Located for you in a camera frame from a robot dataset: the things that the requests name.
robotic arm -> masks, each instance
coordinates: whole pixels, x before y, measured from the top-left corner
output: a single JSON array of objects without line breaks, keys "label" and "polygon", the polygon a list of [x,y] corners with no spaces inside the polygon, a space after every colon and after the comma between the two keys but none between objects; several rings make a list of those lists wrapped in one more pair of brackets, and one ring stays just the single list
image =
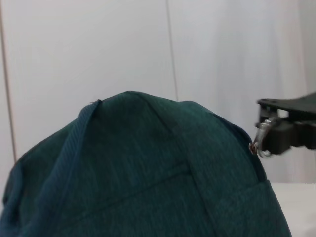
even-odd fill
[{"label": "robotic arm", "polygon": [[[265,158],[293,147],[316,149],[316,93],[291,100],[262,99],[257,135],[249,149]],[[285,118],[277,111],[288,111]]]}]

dark green backpack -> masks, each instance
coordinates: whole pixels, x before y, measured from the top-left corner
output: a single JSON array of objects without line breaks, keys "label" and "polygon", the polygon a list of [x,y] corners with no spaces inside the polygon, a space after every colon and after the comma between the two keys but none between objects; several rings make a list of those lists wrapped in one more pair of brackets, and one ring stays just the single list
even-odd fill
[{"label": "dark green backpack", "polygon": [[194,102],[97,101],[16,163],[0,236],[290,237],[249,142]]}]

